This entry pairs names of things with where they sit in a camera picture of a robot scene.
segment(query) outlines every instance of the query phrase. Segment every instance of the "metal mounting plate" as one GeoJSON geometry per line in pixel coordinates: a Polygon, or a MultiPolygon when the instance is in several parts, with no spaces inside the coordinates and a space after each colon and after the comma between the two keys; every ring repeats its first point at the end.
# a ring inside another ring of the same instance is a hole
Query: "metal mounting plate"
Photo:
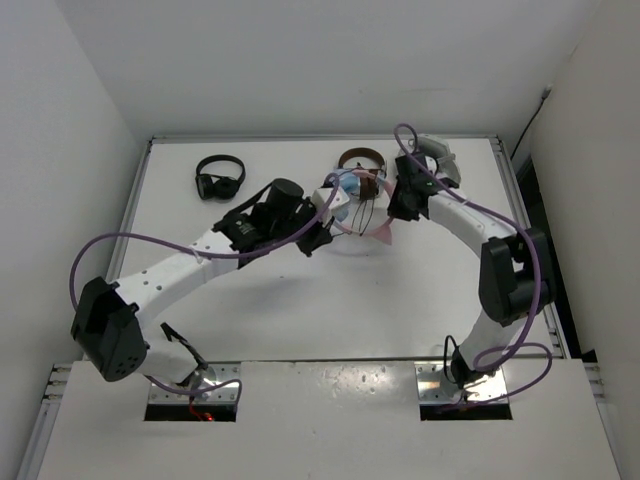
{"type": "MultiPolygon", "coordinates": [[[[420,405],[437,406],[449,405],[459,399],[452,399],[440,386],[442,361],[415,362],[416,380],[418,382],[418,401],[420,405]]],[[[465,386],[469,403],[491,400],[507,393],[507,385],[502,369],[495,375],[485,375],[477,382],[465,386]]],[[[504,398],[491,402],[494,405],[508,405],[509,399],[504,398]]]]}
{"type": "MultiPolygon", "coordinates": [[[[206,380],[205,383],[193,388],[201,388],[206,385],[217,385],[227,380],[240,379],[240,363],[210,363],[209,372],[215,373],[215,380],[206,380]]],[[[195,405],[235,405],[238,398],[238,385],[231,384],[205,393],[195,398],[195,405]]],[[[189,397],[166,392],[160,387],[151,384],[149,388],[149,405],[187,405],[189,397]]]]}

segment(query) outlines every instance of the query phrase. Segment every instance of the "brown leather strap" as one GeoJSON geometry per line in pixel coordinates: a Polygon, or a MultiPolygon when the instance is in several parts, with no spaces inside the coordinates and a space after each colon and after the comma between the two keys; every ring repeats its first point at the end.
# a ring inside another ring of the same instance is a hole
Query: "brown leather strap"
{"type": "MultiPolygon", "coordinates": [[[[366,169],[374,175],[378,175],[380,171],[385,172],[387,170],[387,164],[384,161],[384,157],[380,153],[376,152],[372,148],[356,147],[351,150],[347,150],[342,154],[340,160],[338,160],[338,168],[344,168],[352,158],[368,158],[378,164],[379,168],[366,169]]],[[[360,200],[371,200],[378,195],[378,183],[375,178],[361,178],[360,179],[360,200]]]]}

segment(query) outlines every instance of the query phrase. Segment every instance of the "brown belt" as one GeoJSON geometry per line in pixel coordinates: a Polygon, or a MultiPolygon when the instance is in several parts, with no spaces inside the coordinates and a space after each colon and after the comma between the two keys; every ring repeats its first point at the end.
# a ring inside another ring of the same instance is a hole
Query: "brown belt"
{"type": "MultiPolygon", "coordinates": [[[[338,160],[338,168],[344,168],[345,163],[347,163],[352,158],[368,158],[369,160],[374,161],[378,164],[379,168],[368,168],[364,169],[376,177],[380,172],[386,173],[387,164],[384,161],[384,157],[380,155],[380,153],[376,152],[371,148],[366,147],[358,147],[352,148],[351,150],[347,150],[342,154],[340,160],[338,160]]],[[[375,178],[361,178],[360,179],[360,200],[371,200],[376,198],[378,195],[378,182],[375,178]]]]}

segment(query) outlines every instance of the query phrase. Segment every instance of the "gray wall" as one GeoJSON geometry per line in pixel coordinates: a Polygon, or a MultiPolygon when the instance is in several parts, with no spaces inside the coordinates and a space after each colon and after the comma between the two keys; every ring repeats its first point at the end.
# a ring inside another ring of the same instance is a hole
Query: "gray wall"
{"type": "Polygon", "coordinates": [[[490,132],[513,143],[598,0],[57,0],[156,133],[490,132]]]}
{"type": "MultiPolygon", "coordinates": [[[[53,0],[0,15],[0,478],[15,478],[51,364],[77,358],[67,278],[118,226],[137,144],[53,0]]],[[[82,265],[103,272],[109,247],[82,265]]]]}
{"type": "Polygon", "coordinates": [[[533,135],[582,346],[595,348],[625,478],[640,478],[640,3],[604,0],[533,135]]]}

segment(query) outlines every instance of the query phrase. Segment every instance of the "black headphones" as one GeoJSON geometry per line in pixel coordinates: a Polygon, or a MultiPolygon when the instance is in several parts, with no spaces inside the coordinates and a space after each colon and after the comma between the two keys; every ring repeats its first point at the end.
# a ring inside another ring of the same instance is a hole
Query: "black headphones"
{"type": "Polygon", "coordinates": [[[198,195],[200,195],[202,200],[209,200],[210,198],[229,200],[238,193],[245,177],[246,172],[242,160],[231,155],[212,155],[202,160],[196,167],[196,187],[198,188],[198,195]],[[204,167],[215,162],[235,163],[242,168],[242,173],[237,180],[233,177],[201,173],[204,167]]]}

